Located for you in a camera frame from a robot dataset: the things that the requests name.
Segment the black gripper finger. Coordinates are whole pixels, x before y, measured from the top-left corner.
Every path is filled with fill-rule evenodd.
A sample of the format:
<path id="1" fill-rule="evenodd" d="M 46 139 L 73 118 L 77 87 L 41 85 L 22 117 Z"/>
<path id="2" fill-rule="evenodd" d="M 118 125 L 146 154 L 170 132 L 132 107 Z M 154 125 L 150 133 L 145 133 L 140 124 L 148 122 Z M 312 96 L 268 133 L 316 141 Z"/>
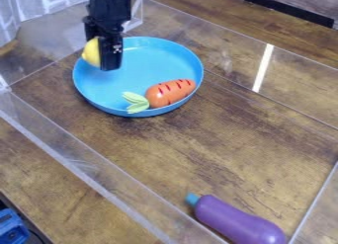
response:
<path id="1" fill-rule="evenodd" d="M 86 39 L 90 41 L 99 36 L 99 28 L 95 20 L 86 16 L 83 18 Z"/>
<path id="2" fill-rule="evenodd" d="M 101 37 L 99 42 L 99 57 L 101 69 L 112 71 L 120 69 L 124 58 L 124 37 L 121 34 L 113 34 L 109 37 Z"/>

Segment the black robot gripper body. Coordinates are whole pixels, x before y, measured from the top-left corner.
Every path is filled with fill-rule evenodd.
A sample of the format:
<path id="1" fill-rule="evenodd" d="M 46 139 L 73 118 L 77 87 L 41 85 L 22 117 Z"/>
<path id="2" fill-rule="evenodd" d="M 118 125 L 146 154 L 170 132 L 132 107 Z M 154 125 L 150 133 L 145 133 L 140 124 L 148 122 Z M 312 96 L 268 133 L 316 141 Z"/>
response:
<path id="1" fill-rule="evenodd" d="M 99 37 L 124 32 L 124 24 L 132 20 L 132 0 L 89 0 L 86 9 L 97 22 Z"/>

